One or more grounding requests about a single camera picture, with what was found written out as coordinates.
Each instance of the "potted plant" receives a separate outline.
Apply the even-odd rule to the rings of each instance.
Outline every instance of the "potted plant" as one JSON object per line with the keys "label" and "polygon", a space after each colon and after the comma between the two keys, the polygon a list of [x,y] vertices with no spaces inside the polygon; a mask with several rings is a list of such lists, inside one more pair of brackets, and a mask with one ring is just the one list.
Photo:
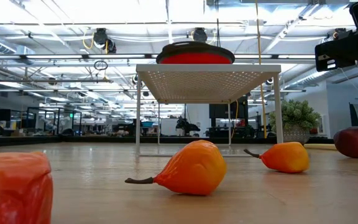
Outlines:
{"label": "potted plant", "polygon": [[[283,101],[281,105],[283,119],[283,136],[285,142],[300,142],[301,144],[309,141],[310,130],[318,126],[320,114],[314,112],[309,103],[299,101]],[[270,124],[276,131],[275,113],[270,113]]]}

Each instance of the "perforated tabletop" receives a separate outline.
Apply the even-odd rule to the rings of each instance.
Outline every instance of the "perforated tabletop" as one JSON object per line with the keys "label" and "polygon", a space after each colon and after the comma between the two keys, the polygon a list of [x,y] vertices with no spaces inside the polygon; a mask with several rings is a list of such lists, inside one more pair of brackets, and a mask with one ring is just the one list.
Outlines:
{"label": "perforated tabletop", "polygon": [[159,103],[228,104],[281,72],[280,65],[137,65]]}

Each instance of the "white metal table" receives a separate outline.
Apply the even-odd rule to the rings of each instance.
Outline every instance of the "white metal table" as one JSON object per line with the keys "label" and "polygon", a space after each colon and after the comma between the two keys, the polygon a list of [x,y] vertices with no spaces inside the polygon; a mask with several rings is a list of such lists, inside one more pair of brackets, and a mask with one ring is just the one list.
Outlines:
{"label": "white metal table", "polygon": [[[141,82],[144,82],[158,102],[158,144],[160,144],[160,104],[208,103],[230,104],[273,78],[277,142],[283,142],[283,124],[280,103],[278,74],[280,65],[136,65],[137,113],[136,113],[136,155],[172,156],[168,154],[140,153],[140,98]],[[229,145],[231,129],[229,128]]]}

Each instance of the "floor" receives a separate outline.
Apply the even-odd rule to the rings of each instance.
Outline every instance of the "floor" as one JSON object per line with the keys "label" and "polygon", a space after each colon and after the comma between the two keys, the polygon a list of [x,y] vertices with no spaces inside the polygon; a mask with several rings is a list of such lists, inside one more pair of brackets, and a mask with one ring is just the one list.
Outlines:
{"label": "floor", "polygon": [[[242,153],[245,146],[221,148]],[[160,147],[174,152],[179,146]],[[248,146],[263,152],[269,146]],[[52,223],[358,223],[358,159],[309,150],[311,167],[290,175],[256,158],[225,158],[225,179],[209,197],[178,195],[157,185],[125,184],[158,174],[169,158],[134,156],[134,144],[58,143],[0,147],[43,151],[54,180]],[[145,145],[142,152],[157,152]]]}

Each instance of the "red apple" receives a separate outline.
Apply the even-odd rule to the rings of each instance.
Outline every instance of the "red apple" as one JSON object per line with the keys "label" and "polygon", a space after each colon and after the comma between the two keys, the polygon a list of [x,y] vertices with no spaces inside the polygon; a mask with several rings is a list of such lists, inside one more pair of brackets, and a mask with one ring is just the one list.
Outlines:
{"label": "red apple", "polygon": [[351,158],[358,158],[358,127],[339,131],[334,136],[336,149]]}

